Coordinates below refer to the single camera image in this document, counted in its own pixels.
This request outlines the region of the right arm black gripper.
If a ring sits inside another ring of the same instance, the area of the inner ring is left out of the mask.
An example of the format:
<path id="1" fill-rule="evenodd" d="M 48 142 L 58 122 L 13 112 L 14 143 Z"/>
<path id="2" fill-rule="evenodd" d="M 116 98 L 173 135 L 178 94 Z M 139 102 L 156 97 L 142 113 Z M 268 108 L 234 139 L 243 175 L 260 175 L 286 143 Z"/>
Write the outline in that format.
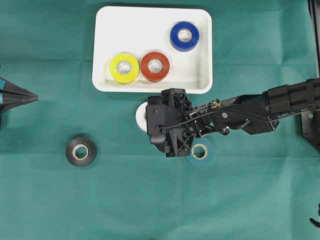
<path id="1" fill-rule="evenodd" d="M 165 106 L 161 133 L 165 136 L 164 152 L 167 157 L 189 156 L 195 138 L 211 133 L 229 133 L 226 125 L 213 119 L 213 111 L 223 106 L 218 99 L 192 107 L 184 89 L 170 88 L 161 92 L 161 100 Z"/>

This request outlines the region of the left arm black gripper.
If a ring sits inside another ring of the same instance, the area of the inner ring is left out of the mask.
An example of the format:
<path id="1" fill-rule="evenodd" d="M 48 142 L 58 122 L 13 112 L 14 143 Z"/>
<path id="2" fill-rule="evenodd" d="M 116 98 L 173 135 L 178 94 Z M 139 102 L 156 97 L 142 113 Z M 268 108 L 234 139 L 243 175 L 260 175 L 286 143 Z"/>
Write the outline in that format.
<path id="1" fill-rule="evenodd" d="M 2 127 L 3 112 L 21 106 L 36 102 L 38 95 L 19 87 L 14 83 L 0 78 L 0 126 Z"/>

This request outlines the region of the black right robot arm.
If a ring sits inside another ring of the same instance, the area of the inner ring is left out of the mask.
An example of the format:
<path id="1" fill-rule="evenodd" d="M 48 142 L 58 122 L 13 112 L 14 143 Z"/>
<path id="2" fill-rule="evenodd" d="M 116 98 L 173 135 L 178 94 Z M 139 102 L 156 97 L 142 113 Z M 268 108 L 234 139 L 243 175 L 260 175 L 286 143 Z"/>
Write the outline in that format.
<path id="1" fill-rule="evenodd" d="M 213 100 L 193 107 L 186 91 L 170 88 L 161 92 L 166 110 L 164 123 L 157 127 L 163 139 L 157 148 L 167 157 L 188 156 L 195 138 L 209 134 L 228 135 L 242 130 L 250 135 L 274 131 L 282 118 L 320 109 L 318 78 L 282 85 L 261 94 L 246 94 Z"/>

